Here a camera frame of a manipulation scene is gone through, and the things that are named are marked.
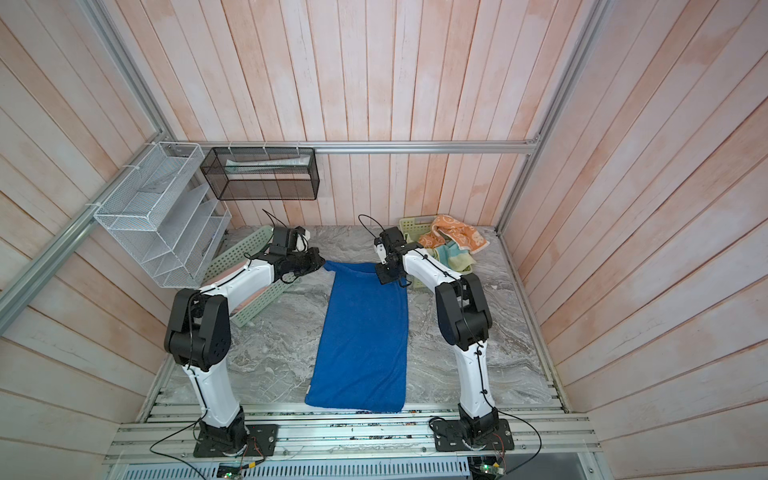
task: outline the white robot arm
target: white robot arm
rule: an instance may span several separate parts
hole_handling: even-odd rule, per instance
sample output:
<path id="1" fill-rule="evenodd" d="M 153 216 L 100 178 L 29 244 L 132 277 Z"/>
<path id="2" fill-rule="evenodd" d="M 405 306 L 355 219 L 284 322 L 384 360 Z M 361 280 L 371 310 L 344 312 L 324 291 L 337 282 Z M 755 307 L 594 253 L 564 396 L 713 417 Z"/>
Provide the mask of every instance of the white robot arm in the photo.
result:
<path id="1" fill-rule="evenodd" d="M 245 415 L 227 374 L 232 341 L 229 317 L 233 309 L 285 274 L 298 277 L 322 267 L 325 260 L 317 248 L 306 244 L 309 237 L 302 227 L 275 227 L 272 243 L 248 257 L 243 266 L 198 290 L 177 293 L 164 346 L 190 378 L 200 403 L 200 440 L 194 456 L 243 453 L 248 436 Z"/>
<path id="2" fill-rule="evenodd" d="M 492 319 L 480 280 L 474 273 L 462 275 L 442 265 L 420 244 L 406 243 L 396 227 L 384 229 L 374 245 L 381 260 L 376 273 L 382 284 L 400 283 L 408 274 L 434 292 L 440 332 L 452 345 L 461 385 L 461 419 L 453 430 L 461 432 L 465 445 L 484 445 L 487 437 L 499 431 L 500 423 L 489 392 L 486 358 Z M 509 440 L 510 444 L 505 442 L 507 448 L 511 447 Z M 463 447 L 453 442 L 446 449 Z"/>

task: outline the green plastic basket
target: green plastic basket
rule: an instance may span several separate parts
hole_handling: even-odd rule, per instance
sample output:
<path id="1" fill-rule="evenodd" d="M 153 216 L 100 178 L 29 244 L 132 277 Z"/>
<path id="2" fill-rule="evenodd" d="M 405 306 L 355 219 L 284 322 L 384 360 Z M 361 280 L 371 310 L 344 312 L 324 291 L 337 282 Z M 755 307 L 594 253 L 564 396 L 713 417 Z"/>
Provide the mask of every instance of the green plastic basket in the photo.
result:
<path id="1" fill-rule="evenodd" d="M 243 261 L 245 253 L 255 253 L 261 250 L 272 238 L 272 227 L 261 227 L 248 237 L 243 238 L 235 245 L 228 248 L 224 253 L 214 258 L 214 261 L 208 267 L 208 271 L 205 273 L 205 282 L 219 275 L 223 271 L 232 268 L 238 263 Z M 292 273 L 288 273 L 285 276 L 288 283 L 292 283 L 294 276 Z M 283 282 L 275 282 L 269 285 L 261 295 L 256 297 L 253 302 L 246 305 L 240 312 L 237 312 L 234 316 L 230 317 L 232 323 L 237 326 L 243 326 L 251 321 L 261 310 L 272 303 L 282 292 L 288 288 L 288 285 Z"/>
<path id="2" fill-rule="evenodd" d="M 429 231 L 432 229 L 432 222 L 434 220 L 434 215 L 427 217 L 401 218 L 399 225 L 400 231 L 402 232 L 403 236 L 409 235 L 412 242 L 418 242 L 421 235 L 424 233 L 429 233 Z M 459 273 L 472 273 L 472 265 L 468 266 L 466 270 Z M 426 288 L 426 285 L 422 283 L 421 280 L 416 279 L 410 275 L 408 275 L 408 278 L 413 282 L 411 285 L 413 288 Z"/>

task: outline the corner wall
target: corner wall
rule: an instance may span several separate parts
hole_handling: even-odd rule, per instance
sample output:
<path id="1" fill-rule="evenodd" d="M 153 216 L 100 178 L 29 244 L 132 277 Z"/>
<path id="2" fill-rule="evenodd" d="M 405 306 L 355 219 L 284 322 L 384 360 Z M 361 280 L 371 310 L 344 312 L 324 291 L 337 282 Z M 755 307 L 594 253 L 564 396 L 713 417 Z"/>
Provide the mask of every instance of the corner wall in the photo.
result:
<path id="1" fill-rule="evenodd" d="M 519 141 L 538 133 L 594 0 L 104 3 L 180 139 Z M 317 159 L 317 201 L 231 201 L 233 224 L 270 224 L 266 209 L 292 225 L 495 225 L 523 156 Z"/>
<path id="2" fill-rule="evenodd" d="M 766 25 L 615 2 L 504 232 L 616 478 L 768 476 Z"/>
<path id="3" fill-rule="evenodd" d="M 0 288 L 154 133 L 76 0 L 0 2 Z M 4 477 L 99 473 L 172 299 L 104 230 L 86 239 L 0 339 Z"/>

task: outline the marble surface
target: marble surface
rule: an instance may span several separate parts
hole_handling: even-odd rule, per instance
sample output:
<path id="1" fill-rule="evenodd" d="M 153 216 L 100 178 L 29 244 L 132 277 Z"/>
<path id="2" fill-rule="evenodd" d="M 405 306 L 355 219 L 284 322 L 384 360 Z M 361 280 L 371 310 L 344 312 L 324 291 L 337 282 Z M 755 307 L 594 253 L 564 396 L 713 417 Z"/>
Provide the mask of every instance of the marble surface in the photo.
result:
<path id="1" fill-rule="evenodd" d="M 480 227 L 491 242 L 474 255 L 494 325 L 488 340 L 491 392 L 500 406 L 550 401 L 546 377 L 512 285 L 501 244 L 489 227 Z M 253 231 L 228 232 L 223 249 Z M 374 262 L 371 235 L 363 227 L 313 227 L 310 246 L 327 260 Z M 250 325 L 232 325 L 228 356 L 230 381 L 242 403 L 303 402 L 310 387 L 317 346 L 323 331 L 335 273 L 325 269 L 302 277 Z M 452 347 L 440 334 L 434 296 L 408 288 L 409 344 L 406 402 L 457 403 L 458 373 Z M 195 403 L 189 380 L 177 367 L 162 402 Z"/>

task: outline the towel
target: towel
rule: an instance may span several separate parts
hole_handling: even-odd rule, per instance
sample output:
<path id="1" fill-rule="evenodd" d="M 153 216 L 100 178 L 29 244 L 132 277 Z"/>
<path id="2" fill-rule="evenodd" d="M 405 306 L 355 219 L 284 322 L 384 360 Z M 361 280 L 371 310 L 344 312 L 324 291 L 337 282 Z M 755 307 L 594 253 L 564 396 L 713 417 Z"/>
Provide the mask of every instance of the towel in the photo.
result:
<path id="1" fill-rule="evenodd" d="M 475 259 L 467 253 L 467 250 L 458 248 L 458 244 L 453 240 L 437 248 L 428 248 L 426 250 L 427 253 L 436 258 L 437 261 L 456 272 L 464 272 L 471 265 L 477 263 L 475 262 Z"/>
<path id="2" fill-rule="evenodd" d="M 489 245 L 488 241 L 483 238 L 476 228 L 448 215 L 438 215 L 435 217 L 429 233 L 421 235 L 419 243 L 424 248 L 436 248 L 440 245 L 445 245 L 445 238 L 443 238 L 441 233 L 455 241 L 459 249 L 469 250 L 469 253 L 477 253 Z"/>
<path id="3" fill-rule="evenodd" d="M 373 263 L 326 261 L 335 271 L 307 405 L 399 412 L 406 402 L 408 298 L 382 285 Z"/>

